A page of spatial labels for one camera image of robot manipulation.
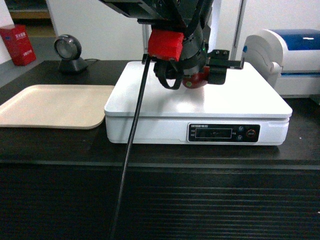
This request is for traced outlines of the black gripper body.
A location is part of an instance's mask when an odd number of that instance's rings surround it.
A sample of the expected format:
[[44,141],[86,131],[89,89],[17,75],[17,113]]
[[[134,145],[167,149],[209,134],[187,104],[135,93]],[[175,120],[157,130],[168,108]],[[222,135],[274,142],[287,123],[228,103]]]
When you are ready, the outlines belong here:
[[155,61],[153,71],[161,85],[168,85],[168,80],[174,80],[174,85],[183,85],[184,78],[190,78],[199,73],[205,66],[209,67],[207,84],[223,85],[226,81],[227,69],[242,70],[244,60],[230,60],[228,50],[214,49],[207,51],[203,30],[198,25],[190,36],[185,36],[182,42],[182,52],[179,61],[161,60],[148,57]]

